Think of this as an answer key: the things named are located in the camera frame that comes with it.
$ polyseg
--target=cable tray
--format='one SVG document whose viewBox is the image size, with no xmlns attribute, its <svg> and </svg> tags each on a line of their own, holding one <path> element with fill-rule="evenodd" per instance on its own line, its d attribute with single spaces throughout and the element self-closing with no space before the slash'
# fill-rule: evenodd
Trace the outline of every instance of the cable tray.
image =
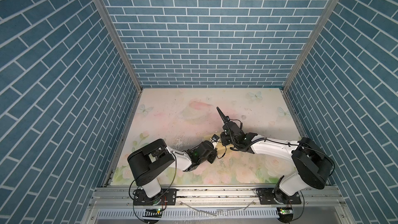
<svg viewBox="0 0 398 224">
<path fill-rule="evenodd" d="M 198 212 L 191 208 L 170 208 L 166 209 L 163 212 L 162 220 L 204 220 L 204 219 L 237 219 L 237 218 L 279 218 L 276 207 L 251 207 L 246 210 L 230 210 L 227 211 L 227 208 L 197 208 L 198 210 L 206 211 L 212 214 L 208 214 L 205 212 Z M 138 208 L 135 210 L 135 213 L 138 217 L 143 218 L 143 213 L 145 208 Z M 150 217 L 155 213 L 146 212 L 144 217 L 146 220 L 158 220 L 157 217 Z M 134 216 L 134 212 L 132 209 L 101 209 L 98 212 L 97 219 L 137 219 Z"/>
</svg>

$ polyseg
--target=brick wallpaper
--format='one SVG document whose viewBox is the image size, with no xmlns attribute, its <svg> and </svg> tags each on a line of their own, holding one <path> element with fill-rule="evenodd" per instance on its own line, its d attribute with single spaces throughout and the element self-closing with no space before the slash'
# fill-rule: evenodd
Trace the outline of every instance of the brick wallpaper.
<svg viewBox="0 0 398 224">
<path fill-rule="evenodd" d="M 92 0 L 0 0 L 0 223 L 75 223 L 136 89 Z"/>
<path fill-rule="evenodd" d="M 281 87 L 327 0 L 103 0 L 144 87 Z"/>
<path fill-rule="evenodd" d="M 398 0 L 340 0 L 288 95 L 357 223 L 398 223 Z"/>
</svg>

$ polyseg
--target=aluminum frame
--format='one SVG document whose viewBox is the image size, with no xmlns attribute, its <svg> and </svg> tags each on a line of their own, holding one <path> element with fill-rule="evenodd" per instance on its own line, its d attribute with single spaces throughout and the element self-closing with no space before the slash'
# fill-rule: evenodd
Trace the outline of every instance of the aluminum frame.
<svg viewBox="0 0 398 224">
<path fill-rule="evenodd" d="M 281 94 L 282 94 L 283 99 L 285 100 L 287 108 L 289 109 L 290 115 L 297 127 L 298 133 L 300 134 L 301 137 L 308 137 L 295 109 L 293 108 L 292 104 L 290 103 L 291 102 L 290 97 L 287 95 L 287 93 L 284 90 L 281 90 Z"/>
<path fill-rule="evenodd" d="M 191 185 L 176 186 L 177 189 L 176 205 L 168 208 L 186 208 L 182 202 L 194 208 L 217 207 L 217 208 L 236 208 L 246 207 L 280 207 L 280 205 L 261 205 L 254 189 L 259 187 L 271 187 L 271 184 L 247 184 L 247 185 Z M 93 198 L 82 220 L 82 223 L 93 224 L 96 221 L 98 211 L 101 209 L 114 208 L 115 210 L 125 210 L 132 208 L 132 200 L 128 194 L 129 187 L 111 186 L 106 188 L 96 188 Z M 347 206 L 340 194 L 337 186 L 326 186 L 322 190 L 304 189 L 301 191 L 304 199 L 303 204 L 293 205 L 293 207 L 334 207 L 339 215 L 342 224 L 354 224 Z M 134 206 L 136 209 L 145 208 L 144 206 Z"/>
<path fill-rule="evenodd" d="M 123 146 L 126 142 L 127 135 L 129 134 L 132 119 L 134 118 L 135 112 L 137 111 L 137 107 L 138 107 L 138 103 L 140 102 L 141 95 L 142 95 L 142 92 L 138 92 L 137 95 L 135 96 L 134 104 L 131 108 L 129 118 L 127 119 L 127 122 L 126 122 L 125 127 L 122 132 L 122 136 L 120 137 L 120 140 L 117 144 L 115 152 L 113 153 L 111 163 L 109 164 L 109 167 L 107 168 L 106 177 L 102 181 L 102 185 L 104 187 L 107 187 L 111 183 L 111 180 L 112 180 L 111 175 L 112 175 L 113 171 L 116 169 L 117 163 L 120 158 L 120 154 L 122 153 Z"/>
<path fill-rule="evenodd" d="M 98 13 L 99 13 L 103 23 L 105 24 L 105 27 L 107 28 L 107 30 L 109 32 L 109 35 L 117 49 L 117 52 L 119 53 L 124 65 L 126 66 L 127 71 L 129 72 L 132 82 L 134 83 L 138 92 L 142 92 L 141 84 L 137 78 L 137 75 L 134 72 L 134 69 L 133 69 L 130 59 L 129 59 L 129 56 L 127 55 L 126 50 L 123 47 L 123 44 L 120 40 L 119 35 L 117 34 L 115 26 L 112 23 L 111 17 L 109 16 L 109 13 L 105 7 L 105 4 L 103 3 L 102 0 L 93 0 L 93 2 L 98 10 Z"/>
<path fill-rule="evenodd" d="M 283 90 L 287 90 L 291 83 L 293 82 L 294 77 L 298 73 L 301 65 L 304 63 L 305 59 L 307 58 L 308 53 L 310 53 L 311 48 L 313 47 L 316 39 L 318 38 L 319 34 L 321 33 L 323 27 L 325 26 L 326 22 L 328 21 L 330 15 L 332 14 L 334 8 L 336 7 L 339 0 L 329 0 L 321 13 L 321 16 L 318 19 L 318 22 L 315 25 L 315 28 L 311 32 L 310 36 L 308 37 L 307 42 L 304 44 L 303 49 L 301 50 L 300 55 L 297 58 L 296 63 L 293 65 L 291 72 L 287 76 L 286 81 L 283 83 Z"/>
</svg>

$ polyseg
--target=white robotic arm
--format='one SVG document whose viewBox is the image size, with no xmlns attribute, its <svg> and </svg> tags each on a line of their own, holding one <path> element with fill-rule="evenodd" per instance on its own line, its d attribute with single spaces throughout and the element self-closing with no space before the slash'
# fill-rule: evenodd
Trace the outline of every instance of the white robotic arm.
<svg viewBox="0 0 398 224">
<path fill-rule="evenodd" d="M 291 162 L 296 170 L 281 177 L 273 190 L 277 202 L 286 203 L 289 196 L 307 187 L 324 188 L 333 161 L 311 139 L 284 141 L 266 138 L 256 133 L 245 134 L 236 123 L 224 116 L 218 107 L 217 110 L 224 122 L 221 137 L 214 135 L 212 141 L 203 141 L 186 152 L 172 149 L 162 139 L 158 139 L 127 158 L 137 186 L 142 186 L 149 198 L 162 190 L 157 176 L 167 167 L 176 167 L 188 172 L 206 160 L 213 163 L 217 154 L 217 142 L 225 146 L 233 144 L 234 148 L 231 149 L 237 152 L 266 154 Z"/>
</svg>

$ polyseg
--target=table surface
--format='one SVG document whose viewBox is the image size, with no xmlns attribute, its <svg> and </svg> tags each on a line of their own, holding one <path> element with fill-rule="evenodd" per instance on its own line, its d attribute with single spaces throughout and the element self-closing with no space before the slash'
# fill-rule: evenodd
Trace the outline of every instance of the table surface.
<svg viewBox="0 0 398 224">
<path fill-rule="evenodd" d="M 245 133 L 281 140 L 301 139 L 276 88 L 144 89 L 111 185 L 129 185 L 133 176 L 127 157 L 158 138 L 174 149 L 186 150 L 197 146 L 205 136 L 221 132 L 223 123 L 216 107 L 231 119 L 241 120 Z M 294 165 L 284 159 L 229 152 L 213 164 L 206 161 L 191 172 L 177 170 L 173 185 L 276 183 L 293 170 Z M 159 183 L 170 184 L 174 171 L 167 168 L 158 176 Z"/>
</svg>

